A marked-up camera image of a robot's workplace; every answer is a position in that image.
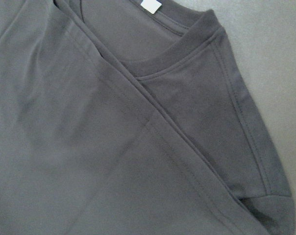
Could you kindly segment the dark brown t-shirt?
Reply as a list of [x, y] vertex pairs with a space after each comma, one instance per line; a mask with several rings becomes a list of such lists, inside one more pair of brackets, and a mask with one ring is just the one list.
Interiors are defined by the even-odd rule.
[[0, 235], [292, 235], [213, 10], [0, 0]]

